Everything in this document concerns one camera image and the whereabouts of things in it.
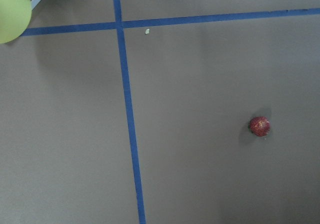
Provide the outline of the red strawberry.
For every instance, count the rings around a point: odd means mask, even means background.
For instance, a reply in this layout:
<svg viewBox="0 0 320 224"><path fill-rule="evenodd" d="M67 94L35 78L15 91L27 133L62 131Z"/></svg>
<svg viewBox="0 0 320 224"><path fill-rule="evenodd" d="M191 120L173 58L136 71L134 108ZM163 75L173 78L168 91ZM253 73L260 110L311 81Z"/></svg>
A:
<svg viewBox="0 0 320 224"><path fill-rule="evenodd" d="M271 129L271 124L267 117L255 116L249 121L248 129L257 137L265 137Z"/></svg>

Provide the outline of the yellow cup on rack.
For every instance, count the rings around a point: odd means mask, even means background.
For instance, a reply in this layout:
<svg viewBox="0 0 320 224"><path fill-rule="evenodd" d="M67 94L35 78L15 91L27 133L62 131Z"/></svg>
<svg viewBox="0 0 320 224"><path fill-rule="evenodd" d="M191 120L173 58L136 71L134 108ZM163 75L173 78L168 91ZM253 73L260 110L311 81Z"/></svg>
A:
<svg viewBox="0 0 320 224"><path fill-rule="evenodd" d="M0 0L0 43L19 37L32 16L31 0Z"/></svg>

